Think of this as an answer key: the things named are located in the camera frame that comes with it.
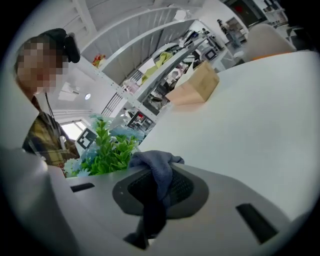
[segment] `green plant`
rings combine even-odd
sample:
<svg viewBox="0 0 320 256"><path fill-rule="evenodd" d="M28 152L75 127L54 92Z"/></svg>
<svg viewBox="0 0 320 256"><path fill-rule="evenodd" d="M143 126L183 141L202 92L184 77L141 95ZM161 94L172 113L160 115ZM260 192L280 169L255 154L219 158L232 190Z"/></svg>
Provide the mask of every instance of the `green plant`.
<svg viewBox="0 0 320 256"><path fill-rule="evenodd" d="M96 156L86 158L81 163L81 169L90 172L89 175L100 175L125 170L128 167L132 150L137 146L137 139L128 139L125 135L113 139L106 129L107 122L98 119L95 139L98 147Z"/></svg>

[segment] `white tabletop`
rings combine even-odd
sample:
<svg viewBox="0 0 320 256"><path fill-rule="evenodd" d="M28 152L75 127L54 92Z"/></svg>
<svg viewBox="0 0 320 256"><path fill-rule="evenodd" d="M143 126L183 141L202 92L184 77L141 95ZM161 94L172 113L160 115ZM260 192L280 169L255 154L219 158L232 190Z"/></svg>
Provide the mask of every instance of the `white tabletop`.
<svg viewBox="0 0 320 256"><path fill-rule="evenodd" d="M207 102L167 111L140 150L238 179L290 219L310 210L320 187L318 55L282 54L218 75Z"/></svg>

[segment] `yellow plaid shirt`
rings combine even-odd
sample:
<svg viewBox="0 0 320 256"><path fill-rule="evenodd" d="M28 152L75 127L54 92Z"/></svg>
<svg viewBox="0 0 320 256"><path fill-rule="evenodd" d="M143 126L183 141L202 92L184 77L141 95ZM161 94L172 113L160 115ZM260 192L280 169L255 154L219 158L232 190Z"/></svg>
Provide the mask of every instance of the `yellow plaid shirt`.
<svg viewBox="0 0 320 256"><path fill-rule="evenodd" d="M23 148L29 153L42 157L48 165L57 166L63 170L68 159L79 158L75 142L69 139L62 127L50 115L40 109L35 97L32 103L39 110L39 115L25 138ZM65 149L61 146L60 136L66 138Z"/></svg>

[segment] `white chair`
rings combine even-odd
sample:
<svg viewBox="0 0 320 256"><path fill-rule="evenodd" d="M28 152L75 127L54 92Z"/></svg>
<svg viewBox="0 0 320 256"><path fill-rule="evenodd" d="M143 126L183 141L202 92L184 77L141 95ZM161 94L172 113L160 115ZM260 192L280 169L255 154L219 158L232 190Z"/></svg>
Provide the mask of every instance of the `white chair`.
<svg viewBox="0 0 320 256"><path fill-rule="evenodd" d="M295 51L297 51L297 49L294 45L282 37L274 27L268 24L255 25L249 31L246 55L251 61Z"/></svg>

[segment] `metal shelf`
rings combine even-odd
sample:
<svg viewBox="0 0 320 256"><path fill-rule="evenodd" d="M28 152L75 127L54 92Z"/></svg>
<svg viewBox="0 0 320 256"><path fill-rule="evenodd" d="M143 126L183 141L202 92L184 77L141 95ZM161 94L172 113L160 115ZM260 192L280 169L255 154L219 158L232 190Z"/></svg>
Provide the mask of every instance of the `metal shelf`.
<svg viewBox="0 0 320 256"><path fill-rule="evenodd" d="M194 19L173 21L137 36L109 57L99 70L117 84L122 84L157 49L181 37L194 21Z"/></svg>
<svg viewBox="0 0 320 256"><path fill-rule="evenodd" d="M192 44L183 48L167 60L161 67L159 67L135 92L134 97L142 102L143 99L155 88L158 82L167 76L181 61L198 48L206 40L205 37L197 39Z"/></svg>
<svg viewBox="0 0 320 256"><path fill-rule="evenodd" d="M83 48L81 55L89 62L98 54L104 54L107 59L139 35L172 22L177 10L177 7L165 7L147 10L123 19L100 32Z"/></svg>

